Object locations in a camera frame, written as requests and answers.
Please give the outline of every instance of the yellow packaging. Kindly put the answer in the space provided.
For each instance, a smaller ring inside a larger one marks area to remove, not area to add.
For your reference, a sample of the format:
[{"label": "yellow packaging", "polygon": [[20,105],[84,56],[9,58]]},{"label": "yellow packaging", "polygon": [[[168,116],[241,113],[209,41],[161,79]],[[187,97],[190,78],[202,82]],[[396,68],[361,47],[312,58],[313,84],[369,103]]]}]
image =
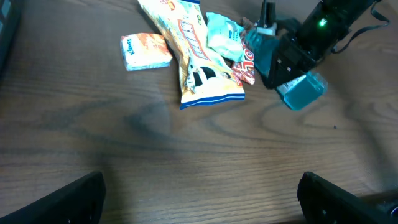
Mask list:
[{"label": "yellow packaging", "polygon": [[194,0],[139,0],[179,62],[181,107],[243,100],[242,83],[224,59],[206,46],[207,26]]}]

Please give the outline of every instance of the food package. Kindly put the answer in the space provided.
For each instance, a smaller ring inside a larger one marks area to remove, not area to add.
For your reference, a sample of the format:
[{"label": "food package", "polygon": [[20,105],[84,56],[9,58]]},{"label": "food package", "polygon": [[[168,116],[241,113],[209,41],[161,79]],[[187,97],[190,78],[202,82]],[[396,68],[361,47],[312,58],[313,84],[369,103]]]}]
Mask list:
[{"label": "food package", "polygon": [[208,46],[234,62],[244,60],[240,33],[243,27],[220,14],[207,12]]},{"label": "food package", "polygon": [[243,100],[242,83],[224,59],[206,46],[208,29],[194,0],[139,0],[179,62],[181,107]]},{"label": "food package", "polygon": [[159,34],[122,36],[120,48],[127,71],[168,67],[173,59]]},{"label": "food package", "polygon": [[255,80],[254,54],[248,49],[248,47],[244,43],[244,35],[242,35],[241,41],[244,50],[244,61],[234,62],[232,64],[232,71],[234,72],[234,75],[237,76],[240,80],[250,85],[253,85]]}]

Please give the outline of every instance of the black cable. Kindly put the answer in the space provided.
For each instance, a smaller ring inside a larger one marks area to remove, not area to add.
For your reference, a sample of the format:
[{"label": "black cable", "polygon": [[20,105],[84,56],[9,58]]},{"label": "black cable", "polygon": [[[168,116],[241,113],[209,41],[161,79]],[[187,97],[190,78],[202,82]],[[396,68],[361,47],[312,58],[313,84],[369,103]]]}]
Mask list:
[{"label": "black cable", "polygon": [[355,32],[355,34],[350,38],[349,42],[348,42],[342,49],[340,49],[339,51],[335,51],[335,49],[332,49],[332,50],[331,50],[332,53],[334,53],[334,54],[340,54],[340,53],[342,53],[342,52],[348,47],[349,43],[351,43],[351,41],[353,41],[353,39],[355,39],[357,36],[363,34],[363,33],[366,32],[366,31],[378,29],[378,28],[381,28],[381,27],[385,27],[385,26],[388,26],[388,24],[390,24],[390,20],[389,20],[389,19],[387,19],[385,16],[383,16],[382,14],[380,14],[379,12],[377,12],[377,11],[374,9],[375,5],[376,5],[377,3],[379,3],[379,2],[380,2],[380,1],[375,1],[375,2],[373,3],[372,8],[371,8],[371,14],[372,14],[372,16],[375,17],[376,19],[378,19],[378,20],[380,20],[380,21],[384,21],[384,22],[386,22],[386,23],[383,24],[383,25],[376,25],[376,26],[367,26],[367,27],[363,27],[362,29],[360,29],[360,30],[358,30],[358,31]]}]

